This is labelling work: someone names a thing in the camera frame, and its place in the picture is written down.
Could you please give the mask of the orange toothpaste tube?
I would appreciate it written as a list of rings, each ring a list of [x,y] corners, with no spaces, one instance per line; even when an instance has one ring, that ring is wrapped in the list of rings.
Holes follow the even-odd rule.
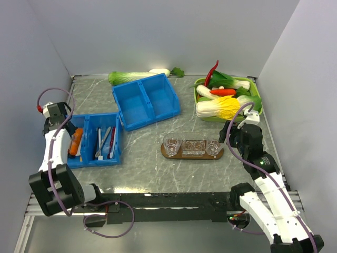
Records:
[[[75,133],[72,135],[70,148],[68,150],[68,155],[75,157],[80,150],[81,141],[83,136],[83,128],[77,128]]]

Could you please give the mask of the clear plastic tray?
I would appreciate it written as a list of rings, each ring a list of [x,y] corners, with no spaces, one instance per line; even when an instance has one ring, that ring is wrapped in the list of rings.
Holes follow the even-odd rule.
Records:
[[[184,133],[182,136],[182,156],[201,157],[205,154],[204,136],[199,133]]]

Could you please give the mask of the clear faceted plastic cup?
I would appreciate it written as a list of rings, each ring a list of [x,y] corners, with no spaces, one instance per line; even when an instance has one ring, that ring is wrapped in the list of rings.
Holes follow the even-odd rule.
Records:
[[[163,139],[164,149],[169,157],[177,155],[181,144],[182,135],[178,133],[169,133]]]

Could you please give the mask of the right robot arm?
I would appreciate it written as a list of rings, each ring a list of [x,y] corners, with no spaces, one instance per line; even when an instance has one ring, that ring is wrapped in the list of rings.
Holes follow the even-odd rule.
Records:
[[[264,151],[263,134],[254,124],[231,124],[226,121],[219,142],[226,143],[233,155],[243,162],[260,189],[263,204],[249,183],[232,187],[230,204],[236,210],[246,210],[260,226],[270,242],[271,252],[319,252],[324,247],[320,235],[305,224],[283,182],[280,169],[272,155]]]

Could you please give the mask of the white toothbrush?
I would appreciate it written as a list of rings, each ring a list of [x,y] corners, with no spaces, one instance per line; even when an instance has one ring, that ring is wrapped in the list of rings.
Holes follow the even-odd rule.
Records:
[[[99,128],[98,129],[98,151],[97,151],[98,160],[103,160],[103,156],[101,155],[101,148],[102,148],[102,132],[101,132],[101,128]]]

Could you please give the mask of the yellow napa cabbage toy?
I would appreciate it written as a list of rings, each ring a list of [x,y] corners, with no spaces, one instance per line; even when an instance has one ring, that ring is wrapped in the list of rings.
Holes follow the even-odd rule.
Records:
[[[218,117],[223,120],[231,120],[240,108],[236,98],[223,96],[214,100],[197,102],[196,114],[199,118]]]

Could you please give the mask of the green white cabbage toy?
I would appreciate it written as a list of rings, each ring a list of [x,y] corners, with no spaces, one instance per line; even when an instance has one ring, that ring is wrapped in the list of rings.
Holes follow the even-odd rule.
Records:
[[[261,111],[263,109],[262,99],[258,95],[255,96],[241,95],[236,99],[238,100],[240,107],[248,103],[254,103],[253,110],[258,111],[258,113],[261,114]]]

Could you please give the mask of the blue bin with toiletries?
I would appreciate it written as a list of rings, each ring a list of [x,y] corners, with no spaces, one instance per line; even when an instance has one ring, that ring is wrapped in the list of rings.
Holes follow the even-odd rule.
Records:
[[[82,162],[75,162],[68,159],[68,166],[71,169],[84,167],[105,167],[113,166],[122,163],[122,136],[123,128],[120,122],[120,116],[117,112],[96,113],[96,114],[76,114],[72,116],[71,122],[78,128],[83,128],[83,136],[79,155],[82,157]],[[98,160],[95,154],[98,150],[98,129],[102,129],[102,136],[105,131],[111,127],[111,131],[102,148],[103,160]],[[112,128],[116,127],[115,145],[113,157],[107,158]]]

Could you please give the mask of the orange carrot toy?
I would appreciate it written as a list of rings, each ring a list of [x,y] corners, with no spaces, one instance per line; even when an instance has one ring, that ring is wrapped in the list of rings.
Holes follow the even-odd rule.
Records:
[[[217,96],[233,96],[236,95],[235,89],[216,89],[210,90],[210,93]]]

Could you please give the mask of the green bok choy toy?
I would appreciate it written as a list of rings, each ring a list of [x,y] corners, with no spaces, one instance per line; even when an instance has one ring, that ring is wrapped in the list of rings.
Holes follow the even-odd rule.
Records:
[[[217,70],[214,70],[212,73],[212,76],[210,77],[210,80],[207,84],[207,87],[209,89],[213,87],[220,87],[223,86],[225,89],[239,89],[243,87],[246,90],[250,89],[250,82],[249,81],[240,81],[235,79],[234,77],[227,75],[223,72],[219,72]]]

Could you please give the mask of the white corn toy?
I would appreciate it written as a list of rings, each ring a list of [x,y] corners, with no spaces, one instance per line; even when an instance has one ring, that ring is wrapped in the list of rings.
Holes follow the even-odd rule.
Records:
[[[201,84],[196,87],[196,92],[200,96],[203,96],[203,97],[211,99],[211,100],[219,98],[219,96],[212,94],[210,89],[208,89],[207,87],[205,87],[204,85],[201,85]]]

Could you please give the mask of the red chili pepper toy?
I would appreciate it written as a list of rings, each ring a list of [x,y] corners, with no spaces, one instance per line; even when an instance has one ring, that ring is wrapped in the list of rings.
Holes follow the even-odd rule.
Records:
[[[217,60],[215,65],[209,70],[209,72],[206,76],[205,82],[204,82],[205,87],[208,87],[210,79],[211,79],[212,74],[213,74],[213,71],[216,70],[216,68],[218,67],[218,64],[219,64],[219,60]]]

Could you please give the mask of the green leaf toy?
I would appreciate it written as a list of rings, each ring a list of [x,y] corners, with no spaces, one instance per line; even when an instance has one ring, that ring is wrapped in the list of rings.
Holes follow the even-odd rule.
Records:
[[[177,77],[184,77],[185,76],[185,72],[178,68],[178,67],[174,67],[171,71],[170,71],[170,75],[174,75]]]

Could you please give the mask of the white radish toy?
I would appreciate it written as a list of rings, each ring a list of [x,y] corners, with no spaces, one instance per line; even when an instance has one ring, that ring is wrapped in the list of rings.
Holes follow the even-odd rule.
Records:
[[[149,70],[150,73],[161,74],[164,73],[166,76],[170,75],[170,70],[168,69],[151,69]]]

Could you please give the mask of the aluminium rail frame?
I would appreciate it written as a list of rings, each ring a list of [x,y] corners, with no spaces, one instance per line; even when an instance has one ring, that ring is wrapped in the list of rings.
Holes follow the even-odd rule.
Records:
[[[122,163],[70,168],[79,183],[93,184],[96,199],[101,193],[231,193],[233,186],[249,183],[266,204],[243,162],[233,155],[237,149],[230,150],[226,143],[222,143],[224,154],[218,160],[175,160],[161,154],[163,139],[169,133],[202,134],[206,146],[207,140],[219,141],[226,122],[205,122],[197,116],[193,89],[198,78],[167,78],[178,96],[181,113],[133,131],[125,130],[120,117]],[[76,81],[69,96],[72,112],[68,120],[76,114],[119,114],[112,87],[103,77]],[[257,126],[262,130],[264,151],[273,156],[261,115]],[[107,214],[75,214],[77,208],[87,205],[102,206],[90,201],[48,217],[33,194],[26,212],[33,221],[30,252],[271,252],[267,236],[244,209],[230,215],[227,222],[135,222],[129,206],[132,221],[109,225]]]

